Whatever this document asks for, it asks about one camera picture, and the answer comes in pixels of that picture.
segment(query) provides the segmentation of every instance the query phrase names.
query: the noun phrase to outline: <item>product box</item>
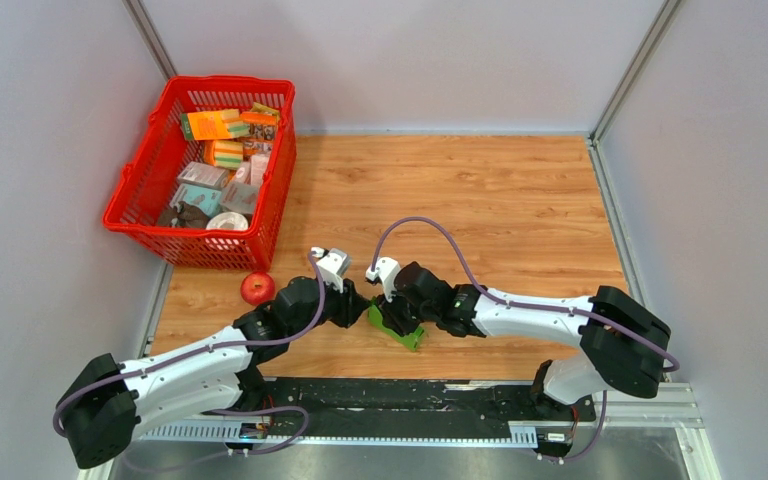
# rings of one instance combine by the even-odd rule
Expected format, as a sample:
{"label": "product box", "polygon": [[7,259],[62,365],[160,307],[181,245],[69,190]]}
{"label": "product box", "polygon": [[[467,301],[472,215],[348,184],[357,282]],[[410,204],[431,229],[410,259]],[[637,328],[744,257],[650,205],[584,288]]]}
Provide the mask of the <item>product box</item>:
{"label": "product box", "polygon": [[219,205],[223,210],[229,212],[252,215],[254,214],[255,206],[257,206],[257,195],[259,192],[259,186],[240,182],[229,182],[228,185],[222,189]]}
{"label": "product box", "polygon": [[222,189],[227,181],[228,170],[199,162],[190,162],[178,175],[178,183],[189,183],[214,190]]}
{"label": "product box", "polygon": [[219,207],[221,196],[222,192],[219,190],[183,183],[178,187],[178,191],[175,192],[169,205],[175,206],[178,205],[178,202],[187,202],[199,207],[208,217],[214,217],[221,212]]}

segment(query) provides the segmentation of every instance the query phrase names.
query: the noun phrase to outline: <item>red plastic basket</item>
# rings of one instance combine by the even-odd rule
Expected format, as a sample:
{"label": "red plastic basket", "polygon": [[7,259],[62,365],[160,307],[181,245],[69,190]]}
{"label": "red plastic basket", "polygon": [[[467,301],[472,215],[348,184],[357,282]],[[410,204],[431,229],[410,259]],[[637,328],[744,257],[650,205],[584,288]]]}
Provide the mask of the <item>red plastic basket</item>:
{"label": "red plastic basket", "polygon": [[[296,163],[294,95],[293,84],[286,80],[234,76],[169,80],[148,117],[148,131],[136,155],[122,169],[104,212],[104,226],[128,235],[173,265],[268,270]],[[249,229],[156,227],[158,215],[178,188],[178,174],[189,162],[201,161],[198,142],[186,141],[181,133],[181,113],[248,110],[253,102],[279,109],[281,122]]]}

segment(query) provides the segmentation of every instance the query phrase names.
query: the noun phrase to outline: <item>cable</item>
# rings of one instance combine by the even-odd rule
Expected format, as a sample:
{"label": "cable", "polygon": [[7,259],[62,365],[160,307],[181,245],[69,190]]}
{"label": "cable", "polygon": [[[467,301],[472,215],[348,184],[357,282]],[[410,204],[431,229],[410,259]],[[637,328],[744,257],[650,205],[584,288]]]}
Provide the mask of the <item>cable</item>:
{"label": "cable", "polygon": [[[369,266],[370,270],[373,270],[373,271],[375,270],[375,264],[378,262],[378,257],[381,255],[381,247],[384,246],[384,240],[387,239],[387,236],[390,234],[390,232],[392,232],[399,225],[407,222],[427,223],[428,225],[431,225],[432,227],[436,228],[440,233],[442,233],[443,236],[446,237],[446,240],[448,240],[449,245],[452,246],[452,249],[455,251],[455,254],[458,256],[458,260],[460,260],[461,262],[461,267],[463,267],[464,273],[466,273],[466,276],[469,278],[469,281],[470,283],[472,283],[472,286],[475,287],[476,290],[478,290],[482,295],[486,296],[490,300],[493,300],[499,304],[507,304],[517,308],[542,310],[542,311],[548,311],[548,312],[572,313],[573,315],[582,315],[592,320],[596,320],[597,322],[601,322],[604,325],[608,325],[609,327],[614,328],[620,333],[630,337],[632,340],[635,340],[636,342],[644,345],[646,348],[652,350],[661,358],[668,360],[671,365],[669,367],[664,368],[665,372],[674,372],[679,369],[680,364],[678,362],[678,359],[676,359],[673,355],[668,353],[666,350],[659,347],[658,345],[655,345],[650,340],[643,338],[637,333],[629,330],[625,326],[620,325],[619,323],[603,315],[599,315],[598,313],[594,313],[594,312],[589,312],[587,310],[582,310],[580,308],[573,308],[570,311],[567,308],[558,307],[554,305],[544,305],[540,303],[528,303],[528,302],[507,302],[493,295],[492,293],[488,292],[487,289],[482,287],[478,283],[478,280],[475,279],[475,275],[473,275],[472,270],[470,270],[469,265],[466,263],[466,259],[463,256],[463,252],[461,252],[461,249],[458,247],[458,244],[455,242],[455,239],[454,237],[452,237],[452,234],[446,231],[446,229],[443,228],[442,225],[435,222],[434,220],[431,220],[428,217],[420,217],[420,216],[405,217],[401,220],[397,220],[392,225],[390,225],[387,228],[387,230],[384,230],[384,233],[381,234],[381,238],[378,239],[378,245],[375,246],[375,253],[372,255],[372,263]],[[596,445],[596,441],[599,438],[599,435],[602,433],[602,428],[605,426],[605,416],[607,412],[607,405],[608,405],[608,391],[605,390],[602,392],[602,413],[599,416],[599,423],[596,425],[596,433],[593,436],[593,438],[590,440],[590,443],[588,443],[587,446],[584,447],[584,449],[581,452],[569,457],[564,457],[563,459],[560,459],[557,457],[548,457],[548,458],[552,461],[557,461],[558,463],[561,463],[561,461],[566,463],[566,462],[581,459],[585,455],[587,455],[590,452],[590,450],[593,449],[593,446]]]}
{"label": "cable", "polygon": [[273,413],[282,413],[282,412],[301,413],[303,417],[302,426],[296,431],[296,433],[292,434],[290,438],[284,440],[283,442],[275,444],[271,447],[260,448],[257,450],[249,450],[247,448],[222,450],[221,452],[209,453],[207,455],[198,457],[188,462],[180,463],[178,465],[173,465],[171,467],[162,467],[162,468],[148,468],[148,467],[141,467],[139,465],[135,465],[133,462],[131,462],[131,460],[125,454],[120,455],[119,458],[121,458],[122,463],[125,464],[125,466],[130,468],[131,470],[134,470],[139,473],[156,475],[156,474],[162,474],[162,473],[176,472],[178,470],[183,470],[185,468],[190,468],[194,465],[204,463],[208,460],[214,460],[221,457],[228,457],[231,455],[248,456],[248,455],[265,455],[267,453],[274,453],[274,452],[277,452],[278,450],[289,447],[297,438],[299,438],[302,435],[302,433],[304,433],[305,430],[307,430],[307,427],[310,424],[310,414],[308,414],[307,410],[305,410],[302,407],[295,407],[295,406],[267,408],[264,410],[254,410],[251,412],[238,412],[236,410],[213,410],[213,413],[216,413],[218,415],[226,415],[226,416],[258,416],[258,415],[269,415]]}
{"label": "cable", "polygon": [[570,429],[570,440],[575,438],[575,431],[578,428],[578,409],[572,407],[572,428]]}
{"label": "cable", "polygon": [[576,460],[581,460],[582,458],[584,458],[588,453],[590,453],[590,450],[593,450],[593,447],[596,445],[596,440],[599,438],[599,435],[602,433],[602,427],[605,426],[605,417],[607,416],[607,412],[608,412],[608,391],[603,390],[602,391],[602,413],[599,414],[599,423],[596,424],[596,431],[593,432],[593,438],[590,439],[590,442],[588,442],[587,446],[584,447],[580,452],[576,453],[575,455],[569,455],[563,458],[550,457],[548,455],[543,455],[543,458],[546,458],[551,462],[557,462],[557,463],[560,463],[561,460],[563,460],[564,463],[568,463],[568,462],[574,462]]}
{"label": "cable", "polygon": [[[274,346],[274,345],[283,345],[285,343],[290,343],[294,340],[298,340],[303,335],[305,335],[307,332],[311,331],[318,323],[319,318],[322,316],[322,311],[325,309],[325,280],[322,278],[322,272],[319,270],[319,266],[316,264],[316,257],[314,256],[313,252],[309,253],[307,256],[308,261],[310,262],[311,266],[313,267],[313,271],[316,274],[316,282],[319,287],[319,304],[316,307],[316,312],[313,314],[313,318],[311,319],[310,323],[300,332],[296,333],[295,335],[291,335],[286,338],[280,338],[277,340],[235,340],[235,341],[228,341],[228,342],[217,342],[213,345],[206,345],[201,348],[197,348],[195,350],[182,353],[180,355],[177,355],[175,357],[169,358],[167,360],[164,360],[162,362],[158,362],[157,364],[154,364],[150,367],[147,367],[145,371],[143,370],[136,370],[133,372],[128,373],[120,373],[117,375],[113,375],[110,377],[107,377],[105,379],[99,380],[97,382],[91,383],[85,387],[79,388],[74,393],[63,399],[62,402],[60,402],[57,407],[54,409],[54,416],[52,418],[52,424],[54,426],[54,431],[57,432],[58,435],[61,437],[66,437],[66,430],[63,428],[63,425],[61,423],[61,417],[63,416],[63,412],[66,410],[67,407],[78,401],[81,397],[86,395],[89,392],[92,392],[93,390],[96,390],[98,388],[101,388],[105,385],[109,385],[114,382],[118,382],[120,380],[127,380],[129,378],[134,378],[136,376],[143,375],[144,373],[153,373],[157,370],[160,370],[161,368],[168,367],[169,365],[172,365],[174,363],[186,360],[190,357],[193,357],[195,355],[209,352],[211,348],[229,348],[229,347],[239,347],[239,346]],[[280,412],[298,412],[301,413],[304,417],[304,420],[302,422],[301,428],[290,436],[287,440],[278,443],[277,445],[273,445],[271,447],[258,449],[258,450],[234,450],[234,453],[243,453],[248,455],[263,455],[266,453],[272,453],[277,452],[278,450],[281,450],[283,448],[286,448],[290,446],[290,444],[295,441],[297,438],[299,438],[305,430],[307,430],[308,425],[310,424],[310,416],[308,415],[307,410],[305,410],[302,407],[296,407],[296,406],[286,406],[286,407],[275,407],[275,408],[268,408],[264,410],[255,410],[252,412],[237,412],[232,410],[214,410],[214,413],[221,414],[221,415],[233,415],[233,416],[257,416],[257,415],[267,415],[271,413],[280,413]],[[174,467],[167,467],[167,468],[161,468],[161,469],[146,469],[143,467],[139,467],[137,465],[132,464],[128,459],[126,455],[122,455],[122,461],[123,463],[133,470],[136,470],[138,472],[142,473],[167,473],[172,472],[175,470],[180,470],[182,468],[187,468],[189,466],[202,463],[208,460],[212,460],[214,458],[219,458],[221,456],[228,455],[227,452],[219,452],[215,454],[206,455],[201,458],[197,458],[193,461],[187,462],[183,465],[177,465]]]}
{"label": "cable", "polygon": [[54,431],[57,432],[57,434],[60,435],[61,437],[65,437],[66,430],[63,429],[63,425],[60,423],[60,418],[63,416],[63,411],[66,409],[66,407],[75,403],[79,398],[83,397],[87,393],[97,388],[101,388],[105,385],[109,385],[113,382],[134,378],[134,377],[143,375],[143,373],[148,374],[148,373],[156,372],[157,370],[168,367],[169,365],[172,365],[174,363],[178,363],[182,360],[186,360],[190,357],[194,357],[201,353],[209,352],[211,350],[211,347],[212,348],[228,348],[228,347],[241,347],[241,346],[249,346],[249,345],[272,346],[272,345],[283,345],[285,343],[290,343],[294,340],[298,340],[300,337],[302,337],[304,334],[306,334],[311,329],[313,329],[313,327],[316,326],[316,324],[319,322],[319,317],[322,316],[322,310],[325,308],[325,281],[322,279],[322,273],[319,271],[319,267],[316,265],[316,260],[315,260],[315,257],[313,256],[313,253],[309,253],[307,258],[310,264],[313,266],[313,271],[316,273],[316,281],[319,284],[319,304],[316,307],[316,313],[313,314],[313,319],[301,332],[286,338],[279,338],[277,340],[234,340],[234,341],[228,341],[228,342],[217,342],[217,343],[214,343],[212,346],[205,345],[201,348],[197,348],[195,350],[182,353],[180,355],[174,356],[162,362],[158,362],[155,365],[147,367],[145,369],[145,372],[143,372],[142,370],[136,370],[128,373],[120,373],[117,375],[113,375],[111,377],[107,377],[103,380],[99,380],[97,382],[91,383],[85,387],[79,388],[77,391],[75,391],[74,393],[66,397],[62,402],[60,402],[57,405],[57,408],[54,409],[54,418],[52,419],[52,423],[54,425]]}
{"label": "cable", "polygon": [[600,322],[604,325],[608,325],[609,327],[619,331],[620,333],[626,335],[627,337],[631,338],[632,340],[642,344],[649,350],[652,350],[655,352],[659,357],[668,360],[670,362],[670,366],[664,368],[664,372],[675,372],[679,369],[680,365],[678,360],[670,353],[668,353],[663,348],[659,347],[658,345],[655,345],[652,341],[650,341],[647,338],[643,338],[642,336],[638,335],[637,333],[631,331],[627,327],[620,325],[619,323],[611,320],[608,317],[605,317],[603,315],[599,315],[595,312],[589,312],[587,310],[582,310],[580,308],[566,308],[556,305],[544,305],[540,303],[529,303],[529,302],[508,302],[506,300],[503,300],[492,293],[488,292],[487,289],[482,287],[478,280],[475,279],[475,275],[472,274],[472,270],[470,270],[469,265],[466,263],[466,259],[463,256],[463,253],[461,252],[461,249],[458,247],[458,244],[455,243],[454,237],[452,237],[452,234],[447,232],[445,228],[443,228],[442,225],[435,222],[434,220],[431,220],[428,217],[405,217],[401,220],[396,221],[392,225],[390,225],[387,230],[384,230],[384,233],[381,234],[381,238],[378,240],[378,245],[375,247],[375,253],[372,255],[372,263],[370,264],[370,269],[375,270],[375,264],[378,262],[378,257],[381,254],[381,247],[384,245],[384,240],[387,238],[387,235],[390,234],[390,232],[393,231],[396,227],[403,223],[407,222],[423,222],[431,225],[432,227],[436,228],[440,233],[443,234],[444,237],[446,237],[446,240],[449,241],[449,245],[452,246],[452,249],[454,249],[455,254],[458,256],[458,260],[461,262],[461,266],[463,267],[464,273],[466,273],[466,276],[469,277],[470,283],[475,287],[476,290],[478,290],[482,295],[489,298],[490,300],[493,300],[499,304],[506,304],[510,305],[512,307],[517,308],[527,308],[530,310],[542,310],[545,312],[558,312],[558,313],[571,313],[573,315],[581,315],[587,318],[590,318],[592,320],[596,320],[597,322]]}

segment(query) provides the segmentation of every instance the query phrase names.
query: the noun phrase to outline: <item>white tape roll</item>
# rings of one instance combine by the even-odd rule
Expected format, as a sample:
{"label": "white tape roll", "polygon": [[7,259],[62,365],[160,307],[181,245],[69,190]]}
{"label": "white tape roll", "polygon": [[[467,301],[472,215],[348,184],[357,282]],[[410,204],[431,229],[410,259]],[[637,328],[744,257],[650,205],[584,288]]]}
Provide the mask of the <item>white tape roll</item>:
{"label": "white tape roll", "polygon": [[242,213],[225,212],[207,222],[208,230],[248,230],[249,221]]}
{"label": "white tape roll", "polygon": [[[249,221],[242,213],[225,212],[210,219],[207,222],[208,230],[248,230]],[[240,240],[231,238],[208,238],[208,244],[217,250],[230,250],[240,245]]]}

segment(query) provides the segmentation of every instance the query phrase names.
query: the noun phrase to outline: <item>wood grain surface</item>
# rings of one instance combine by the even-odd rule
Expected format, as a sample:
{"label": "wood grain surface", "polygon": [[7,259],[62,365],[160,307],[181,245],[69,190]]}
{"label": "wood grain surface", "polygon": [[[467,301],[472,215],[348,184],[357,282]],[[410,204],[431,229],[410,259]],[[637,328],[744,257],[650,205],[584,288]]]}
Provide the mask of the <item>wood grain surface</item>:
{"label": "wood grain surface", "polygon": [[[511,293],[576,296],[600,284],[626,288],[582,138],[484,136],[317,136],[298,138],[271,275],[284,286],[312,276],[311,246],[354,260],[358,290],[382,231],[410,215],[429,216],[455,237],[482,283]],[[382,255],[412,260],[450,284],[467,282],[445,239],[409,223]],[[250,310],[240,298],[246,272],[176,268],[152,354],[208,336]],[[575,350],[521,338],[455,338],[426,324],[412,353],[368,324],[326,324],[260,366],[264,375],[373,378],[531,379],[541,362]]]}

